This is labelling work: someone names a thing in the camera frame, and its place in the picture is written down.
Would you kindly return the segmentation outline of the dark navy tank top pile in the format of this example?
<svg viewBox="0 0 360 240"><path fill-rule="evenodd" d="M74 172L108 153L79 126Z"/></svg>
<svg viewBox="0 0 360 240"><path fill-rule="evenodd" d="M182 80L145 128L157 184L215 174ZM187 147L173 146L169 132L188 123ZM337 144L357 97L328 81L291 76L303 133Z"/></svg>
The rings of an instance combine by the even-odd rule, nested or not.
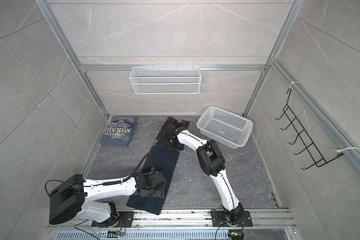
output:
<svg viewBox="0 0 360 240"><path fill-rule="evenodd" d="M149 172L152 167L154 167L155 170L163 173L165 179L167 180L167 185L164 189L164 197L143 198L140 196L130 196L127 201L127 207L136 210L143 210L155 215L159 215L163 209L180 155L178 152L168 151L168 140L165 139L165 137L169 134L168 131L166 131L166 125L168 124L173 124L177 128L188 128L190 122L185 120L178 121L173 117L168 117L153 142L153 145L150 149L150 153L152 154L147 157L142 168L143 173Z"/></svg>

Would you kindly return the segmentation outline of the blue-grey tank top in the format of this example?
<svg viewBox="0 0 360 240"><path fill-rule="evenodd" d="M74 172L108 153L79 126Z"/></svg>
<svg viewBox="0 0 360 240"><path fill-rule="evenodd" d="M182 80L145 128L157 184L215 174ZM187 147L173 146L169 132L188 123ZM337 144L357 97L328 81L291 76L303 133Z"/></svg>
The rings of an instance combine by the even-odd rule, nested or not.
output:
<svg viewBox="0 0 360 240"><path fill-rule="evenodd" d="M106 127L100 144L128 147L137 131L137 117L114 117Z"/></svg>

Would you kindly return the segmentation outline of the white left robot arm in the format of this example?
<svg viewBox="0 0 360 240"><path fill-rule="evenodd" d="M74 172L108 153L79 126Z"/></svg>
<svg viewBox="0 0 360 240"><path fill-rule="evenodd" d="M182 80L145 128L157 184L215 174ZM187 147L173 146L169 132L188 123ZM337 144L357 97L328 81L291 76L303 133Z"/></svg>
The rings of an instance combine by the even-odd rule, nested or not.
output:
<svg viewBox="0 0 360 240"><path fill-rule="evenodd" d="M134 173L120 179L89 180L74 175L49 193L50 225L60 225L75 219L93 222L93 226L107 228L121 222L112 202L101 199L117 196L142 198L164 197L167 181L161 172Z"/></svg>

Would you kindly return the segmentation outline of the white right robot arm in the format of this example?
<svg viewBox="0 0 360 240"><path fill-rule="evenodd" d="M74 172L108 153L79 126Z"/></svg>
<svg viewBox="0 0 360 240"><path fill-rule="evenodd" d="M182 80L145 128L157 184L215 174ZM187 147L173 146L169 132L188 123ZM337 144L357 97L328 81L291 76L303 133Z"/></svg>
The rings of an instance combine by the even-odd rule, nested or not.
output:
<svg viewBox="0 0 360 240"><path fill-rule="evenodd" d="M169 141L169 151L178 152L187 146L196 152L202 171L212 179L221 197L225 222L237 225L245 210L228 180L225 158L216 141L201 139L183 127L165 130L164 139Z"/></svg>

